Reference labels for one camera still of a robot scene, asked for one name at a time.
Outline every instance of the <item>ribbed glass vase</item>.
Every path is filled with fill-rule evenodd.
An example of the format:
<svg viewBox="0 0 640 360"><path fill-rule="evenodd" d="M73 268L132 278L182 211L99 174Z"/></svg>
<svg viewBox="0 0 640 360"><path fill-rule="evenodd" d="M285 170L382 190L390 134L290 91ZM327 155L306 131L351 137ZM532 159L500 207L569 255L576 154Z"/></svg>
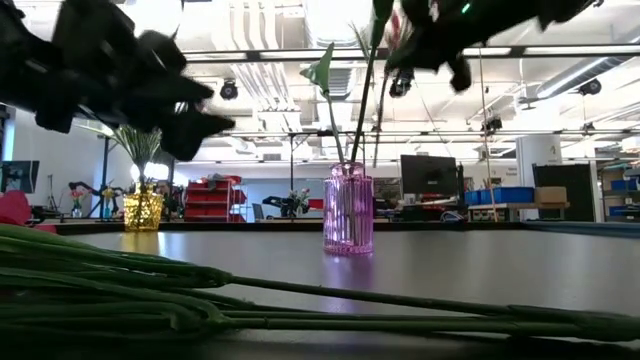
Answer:
<svg viewBox="0 0 640 360"><path fill-rule="evenodd" d="M324 181L324 249L336 254L373 251L373 180L360 163L335 164Z"/></svg>

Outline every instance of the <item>cable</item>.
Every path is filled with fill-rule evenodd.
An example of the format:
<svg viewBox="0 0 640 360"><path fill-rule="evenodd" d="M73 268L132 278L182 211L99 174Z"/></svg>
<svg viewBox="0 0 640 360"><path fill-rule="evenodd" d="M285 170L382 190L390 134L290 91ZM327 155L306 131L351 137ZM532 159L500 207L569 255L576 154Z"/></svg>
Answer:
<svg viewBox="0 0 640 360"><path fill-rule="evenodd" d="M453 157L451 155L451 151L449 151L449 145L447 145L447 142L444 141L444 138L442 137L442 135L440 135L440 130L438 130L438 128L436 127L435 121L433 121L433 117L431 116L431 112L429 111L429 107L427 106L427 103L425 103L425 101L424 101L424 97L422 96L422 91L420 91L420 87L418 86L418 82L414 79L413 83L416 86L416 90L418 90L418 92L420 93L420 101L422 102L422 106L424 107L424 110L427 112L427 116L429 117L429 121L431 122L431 125L433 126L433 130L436 132L436 134L440 138L440 141L442 141L442 144L444 145L444 149L447 150L447 154L449 154L449 157Z"/></svg>
<svg viewBox="0 0 640 360"><path fill-rule="evenodd" d="M493 194L493 182L491 181L491 162L489 158L491 157L491 153L489 151L489 144L487 143L487 138L489 137L489 126L487 126L487 103L484 97L484 70L482 68L482 49L478 48L478 60L480 62L480 94L482 94L482 116L484 118L484 148L487 151L487 178L489 185L489 193L491 194L491 207L493 208L493 221L498 222L498 212L496 211L496 198Z"/></svg>

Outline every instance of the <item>ceiling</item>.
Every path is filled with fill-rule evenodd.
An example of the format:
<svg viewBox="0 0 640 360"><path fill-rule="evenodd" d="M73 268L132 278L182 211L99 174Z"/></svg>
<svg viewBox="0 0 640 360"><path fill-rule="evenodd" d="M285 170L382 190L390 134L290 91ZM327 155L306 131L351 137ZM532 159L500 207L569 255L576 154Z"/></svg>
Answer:
<svg viewBox="0 0 640 360"><path fill-rule="evenodd" d="M27 14L27 26L42 38L50 38L59 1L16 0ZM265 0L190 1L181 14L178 0L120 1L138 25L172 33L178 24L177 43L185 52L248 49L318 48L330 41L337 46L354 46L349 24L366 27L371 0ZM491 46L612 44L640 39L640 0L605 0L597 9L588 9L575 19L554 25L544 34L537 24L528 22L490 39ZM576 77L585 59L485 59L470 60L472 87L455 94L449 86L448 69L438 74L417 72L413 88L402 98L384 97L384 118L378 158L397 159L403 153L423 152L477 158L483 138L464 131L479 131L487 116L499 115L503 128L489 139L492 153L504 154L515 146L518 131L579 130L593 122L598 130L640 127L640 60L632 58L598 74L602 91L595 96L574 94L573 89L532 106L518 99L540 96L540 89ZM363 93L364 65L358 62L334 63L332 93L348 93L346 100L334 99L334 114L343 131L356 128ZM308 63L269 64L191 64L187 74L216 90L208 107L233 116L236 135L212 138L203 144L197 162L289 159L291 144L284 134L328 128L326 101L309 81L299 75ZM374 124L375 102L380 99L382 68L376 64L375 95L369 97L365 130ZM223 100L219 95L224 79L236 79L239 95ZM419 132L429 131L429 135ZM276 136L256 136L255 133ZM563 135L563 155L584 156L586 147L615 148L629 135L606 134L585 137ZM342 136L343 145L351 143ZM372 157L373 137L366 139L365 156ZM332 137L294 139L297 161L333 160L337 157Z"/></svg>

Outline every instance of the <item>computer monitor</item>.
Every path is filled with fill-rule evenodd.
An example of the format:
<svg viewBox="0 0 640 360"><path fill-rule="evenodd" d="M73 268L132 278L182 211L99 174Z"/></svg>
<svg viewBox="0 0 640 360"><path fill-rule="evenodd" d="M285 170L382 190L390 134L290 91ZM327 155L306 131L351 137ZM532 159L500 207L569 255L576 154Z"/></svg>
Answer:
<svg viewBox="0 0 640 360"><path fill-rule="evenodd" d="M452 157L402 155L404 194L458 195L456 159Z"/></svg>
<svg viewBox="0 0 640 360"><path fill-rule="evenodd" d="M20 190L27 194L35 192L40 161L3 161L0 166L2 169L1 192L11 190Z"/></svg>

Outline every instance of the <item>gray table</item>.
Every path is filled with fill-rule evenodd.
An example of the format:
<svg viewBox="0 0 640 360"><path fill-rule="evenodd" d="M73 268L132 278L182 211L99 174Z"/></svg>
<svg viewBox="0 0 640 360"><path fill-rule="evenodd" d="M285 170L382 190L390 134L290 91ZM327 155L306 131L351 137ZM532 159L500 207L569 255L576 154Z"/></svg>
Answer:
<svg viewBox="0 0 640 360"><path fill-rule="evenodd" d="M371 256L322 252L321 233L97 234L112 249L158 252L238 275L403 295L640 315L640 242L533 231L381 232ZM429 314L241 286L260 304L335 312ZM625 344L630 349L640 344ZM131 350L138 354L140 349ZM197 348L145 348L181 359L629 359L637 350L548 340L424 339L382 333L244 331Z"/></svg>

